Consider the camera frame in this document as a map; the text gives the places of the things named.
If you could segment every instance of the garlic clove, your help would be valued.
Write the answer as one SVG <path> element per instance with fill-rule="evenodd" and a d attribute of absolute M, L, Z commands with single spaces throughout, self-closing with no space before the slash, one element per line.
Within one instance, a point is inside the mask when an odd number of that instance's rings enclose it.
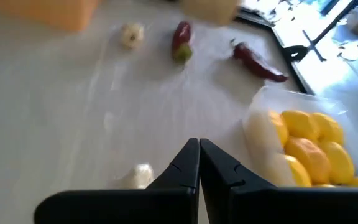
<path fill-rule="evenodd" d="M 145 189 L 154 181 L 153 168 L 150 164 L 138 164 L 121 179 L 122 189 Z"/>
<path fill-rule="evenodd" d="M 130 49 L 138 47 L 143 42 L 144 27 L 142 24 L 124 24 L 121 32 L 121 43 Z"/>

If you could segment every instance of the white table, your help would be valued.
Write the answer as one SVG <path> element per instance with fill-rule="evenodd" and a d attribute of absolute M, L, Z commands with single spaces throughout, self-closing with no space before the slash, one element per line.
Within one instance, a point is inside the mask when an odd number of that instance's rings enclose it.
<path fill-rule="evenodd" d="M 35 206 L 61 190 L 115 188 L 138 163 L 159 175 L 190 137 L 249 164 L 241 119 L 264 82 L 229 59 L 229 41 L 248 41 L 285 71 L 278 49 L 263 30 L 195 22 L 183 68 L 170 58 L 182 19 L 162 1 L 106 1 L 79 34 L 0 16 L 0 223 L 32 223 Z M 117 33 L 133 21 L 145 24 L 145 42 L 129 52 Z"/>

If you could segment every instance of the red chili pepper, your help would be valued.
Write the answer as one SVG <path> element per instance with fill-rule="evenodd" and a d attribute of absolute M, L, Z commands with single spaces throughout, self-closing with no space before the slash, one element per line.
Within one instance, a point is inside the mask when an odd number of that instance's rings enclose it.
<path fill-rule="evenodd" d="M 191 26 L 187 21 L 181 21 L 172 39 L 172 58 L 178 63 L 186 63 L 193 54 L 189 41 Z"/>
<path fill-rule="evenodd" d="M 241 60 L 254 75 L 267 78 L 275 82 L 284 82 L 288 76 L 280 72 L 277 68 L 269 65 L 258 53 L 248 48 L 247 44 L 241 42 L 234 47 L 233 57 Z"/>

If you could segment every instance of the clear plastic container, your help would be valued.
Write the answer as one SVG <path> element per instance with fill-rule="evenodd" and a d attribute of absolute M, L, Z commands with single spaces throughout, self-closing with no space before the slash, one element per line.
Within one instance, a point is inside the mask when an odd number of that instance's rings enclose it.
<path fill-rule="evenodd" d="M 269 110 L 320 112 L 335 119 L 345 134 L 345 149 L 352 157 L 358 175 L 358 124 L 345 106 L 334 100 L 318 98 L 276 88 L 263 87 L 254 96 L 243 120 L 246 145 L 255 173 L 277 186 L 295 186 L 287 162 L 279 159 L 284 150 L 275 127 L 270 122 Z"/>

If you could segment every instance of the plastic container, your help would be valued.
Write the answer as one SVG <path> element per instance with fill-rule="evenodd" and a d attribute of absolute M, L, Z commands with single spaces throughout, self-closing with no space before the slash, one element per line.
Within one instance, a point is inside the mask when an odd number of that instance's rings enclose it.
<path fill-rule="evenodd" d="M 204 1 L 182 0 L 181 7 L 188 16 L 208 21 L 217 26 L 226 26 L 237 14 L 239 0 Z"/>
<path fill-rule="evenodd" d="M 345 149 L 352 157 L 358 175 L 358 124 L 345 106 L 334 100 L 318 98 L 276 88 L 263 87 L 254 96 L 243 120 L 246 146 L 255 173 L 277 186 L 295 186 L 287 162 L 282 159 L 284 150 L 275 127 L 270 122 L 269 110 L 320 112 L 335 119 L 345 134 Z"/>
<path fill-rule="evenodd" d="M 99 0 L 0 0 L 0 12 L 70 31 L 84 29 Z"/>

